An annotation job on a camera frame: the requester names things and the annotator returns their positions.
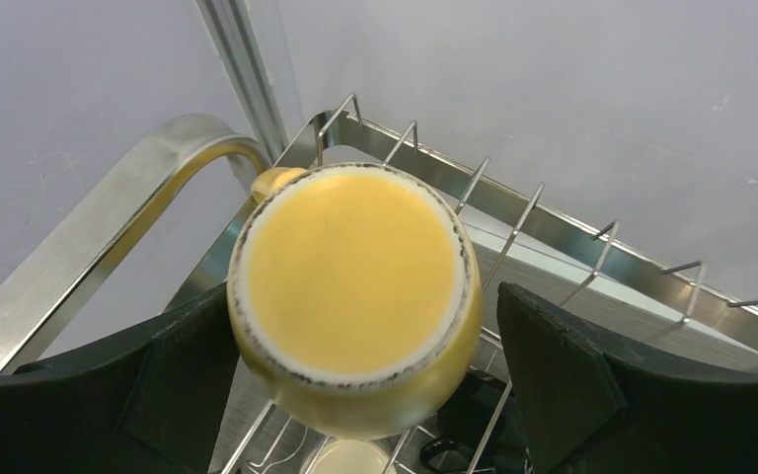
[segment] black mug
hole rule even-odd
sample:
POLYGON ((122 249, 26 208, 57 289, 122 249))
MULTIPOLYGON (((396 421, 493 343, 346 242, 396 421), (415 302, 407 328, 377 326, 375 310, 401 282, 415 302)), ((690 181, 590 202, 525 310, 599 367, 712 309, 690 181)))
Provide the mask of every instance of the black mug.
MULTIPOLYGON (((506 383, 482 370, 470 370, 451 398, 437 411, 441 436, 419 451, 419 462, 434 474, 463 474, 436 465, 443 453, 455 451, 471 461, 487 430, 506 383)), ((527 442, 515 396, 510 393, 487 441, 475 473, 524 474, 527 442)))

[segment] dish rack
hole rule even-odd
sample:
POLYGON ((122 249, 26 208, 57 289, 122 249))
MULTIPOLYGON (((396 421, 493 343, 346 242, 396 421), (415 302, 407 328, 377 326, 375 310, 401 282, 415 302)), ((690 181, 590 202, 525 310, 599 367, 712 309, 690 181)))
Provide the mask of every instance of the dish rack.
MULTIPOLYGON (((311 118, 274 165, 320 166, 328 160, 331 148, 339 146, 358 150, 418 177, 444 196, 455 199, 455 211, 461 216, 466 207, 473 207, 511 226, 499 252, 476 247, 479 260, 489 259, 487 265, 481 265, 482 275, 484 268, 489 268, 482 279, 485 289, 503 271, 504 262, 511 262, 508 254, 512 245, 519 234, 525 234, 589 269, 584 279, 561 285, 558 296, 551 296, 563 306, 571 305, 578 296, 585 297, 581 295, 590 292, 589 287, 602 276, 678 311, 677 321, 668 321, 664 333, 684 331, 695 322, 734 340, 750 354, 758 353, 758 299, 740 301, 705 286, 705 262, 667 267, 651 260, 617 240, 621 222, 615 220, 598 230, 547 208, 540 204, 543 184, 530 197, 523 196, 486 176, 489 157, 472 170, 421 145, 416 121, 403 133, 368 121, 361 114, 355 94, 349 95, 337 109, 311 118), (347 110, 350 105, 352 113, 347 110), (686 276, 687 271, 695 274, 686 276)), ((237 135, 217 118, 203 115, 172 120, 127 153, 0 286, 0 374, 35 360, 167 208, 184 183, 207 163, 222 156, 228 158, 241 181, 248 178, 249 171, 260 173, 268 165, 254 140, 237 135), (103 222, 93 219, 99 213, 106 217, 103 222), (38 283, 41 268, 46 269, 44 285, 38 283), (22 313, 10 316, 15 307, 21 307, 22 313)), ((168 308, 224 280, 236 236, 254 207, 249 198, 190 273, 168 308)), ((555 286, 552 280, 546 285, 555 286)), ((485 323, 474 366, 491 371, 500 364, 498 375, 505 377, 500 336, 492 327, 485 323)), ((758 370, 758 366, 748 369, 758 370)), ((483 446, 510 391, 508 382, 481 445, 465 467, 467 474, 480 472, 476 468, 483 446)), ((219 451, 225 451, 226 446, 217 445, 211 466, 216 465, 222 473, 235 472, 240 463, 243 472, 266 474, 286 466, 292 466, 292 470, 280 472, 297 472, 294 466, 300 465, 295 464, 301 459, 298 454, 306 454, 308 446, 317 444, 320 435, 278 412, 270 400, 249 413, 253 414, 250 425, 239 441, 231 445, 230 455, 224 456, 227 459, 220 458, 219 451), (263 439, 264 428, 273 436, 263 439), (289 433, 294 431, 302 432, 297 447, 283 452, 289 433), (248 454, 252 448, 262 455, 252 459, 248 454)), ((420 472, 417 457, 412 456, 413 445, 436 436, 433 418, 395 436, 391 439, 385 473, 391 466, 398 472, 420 472)), ((320 439, 321 445, 328 441, 328 436, 320 439)), ((320 449, 314 452, 317 457, 320 449)), ((528 465, 525 470, 532 472, 532 467, 528 465)))

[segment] vertical metal strip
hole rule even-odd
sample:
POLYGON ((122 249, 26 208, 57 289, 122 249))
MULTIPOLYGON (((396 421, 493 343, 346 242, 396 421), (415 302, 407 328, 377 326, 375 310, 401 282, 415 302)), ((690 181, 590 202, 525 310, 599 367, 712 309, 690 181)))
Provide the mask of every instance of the vertical metal strip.
POLYGON ((242 0, 197 0, 256 139, 273 162, 289 143, 242 0))

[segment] white wall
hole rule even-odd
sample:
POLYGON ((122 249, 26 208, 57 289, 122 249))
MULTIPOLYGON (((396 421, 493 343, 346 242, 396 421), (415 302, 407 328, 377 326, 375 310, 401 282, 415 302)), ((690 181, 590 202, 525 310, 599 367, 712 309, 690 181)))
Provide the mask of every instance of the white wall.
POLYGON ((424 144, 492 155, 503 183, 544 181, 545 204, 758 297, 758 1, 276 3, 304 119, 356 92, 369 119, 417 119, 424 144))
MULTIPOLYGON (((0 0, 0 282, 143 135, 193 112, 251 133, 195 2, 0 0)), ((163 308, 244 199, 212 166, 55 351, 163 308)))

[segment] ceramic cup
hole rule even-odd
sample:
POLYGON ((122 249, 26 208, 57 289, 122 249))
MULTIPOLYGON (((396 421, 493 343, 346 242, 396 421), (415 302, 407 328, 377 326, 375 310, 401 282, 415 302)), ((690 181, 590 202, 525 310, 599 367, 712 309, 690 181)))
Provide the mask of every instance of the ceramic cup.
POLYGON ((436 412, 481 330, 472 242, 420 180, 365 163, 258 177, 234 247, 231 323, 274 403, 350 439, 400 433, 436 412))

